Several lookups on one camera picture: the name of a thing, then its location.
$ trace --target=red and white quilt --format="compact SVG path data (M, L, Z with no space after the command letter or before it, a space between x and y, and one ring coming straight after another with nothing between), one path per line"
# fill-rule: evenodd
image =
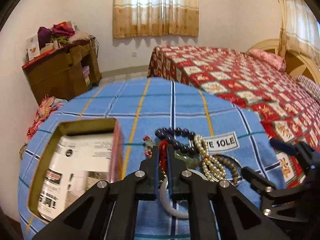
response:
M197 46L154 48L149 76L207 91L251 109L269 137L305 141L320 151L320 105L289 75L268 63L231 49ZM304 175L294 157L277 152L288 187Z

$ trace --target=wooden headboard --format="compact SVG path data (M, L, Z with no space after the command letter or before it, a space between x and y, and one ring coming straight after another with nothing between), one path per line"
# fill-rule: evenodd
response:
M262 49L270 53L278 54L278 46L279 39L272 39L261 41L250 49ZM290 76L295 78L297 75L304 75L320 86L320 69L313 60L295 51L287 51L284 59L287 65L285 71Z

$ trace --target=silver screw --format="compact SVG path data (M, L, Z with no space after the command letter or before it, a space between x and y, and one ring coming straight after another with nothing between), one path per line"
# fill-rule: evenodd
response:
M98 188L105 188L108 185L108 183L105 180L100 180L97 183Z
M182 176L183 177L190 177L192 175L191 171L183 171Z
M136 171L135 175L138 178L142 178L146 173L144 171Z
M273 191L272 187L266 187L266 192L271 192Z
M227 180L221 180L219 182L219 184L221 187L229 187L229 185L230 185L229 181L227 181Z
M263 214L268 217L268 216L271 215L271 210L266 208L266 209L263 211Z

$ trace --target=beige curtain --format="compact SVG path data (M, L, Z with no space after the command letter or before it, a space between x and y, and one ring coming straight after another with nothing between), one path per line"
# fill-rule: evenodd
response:
M304 0L279 0L282 11L279 55L293 50L320 64L320 37L316 17Z
M114 38L159 36L162 25L162 0L114 0Z
M198 36L198 0L164 0L163 33Z
M198 0L114 0L114 38L198 32Z

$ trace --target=floor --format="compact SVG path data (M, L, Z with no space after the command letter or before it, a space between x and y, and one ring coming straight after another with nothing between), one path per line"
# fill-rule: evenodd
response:
M123 74L123 75L117 75L107 78L102 78L99 82L99 86L104 86L109 83L123 81L123 80L131 80L131 79L139 79L139 78L146 78L147 77L147 71L145 72L135 72L130 74Z

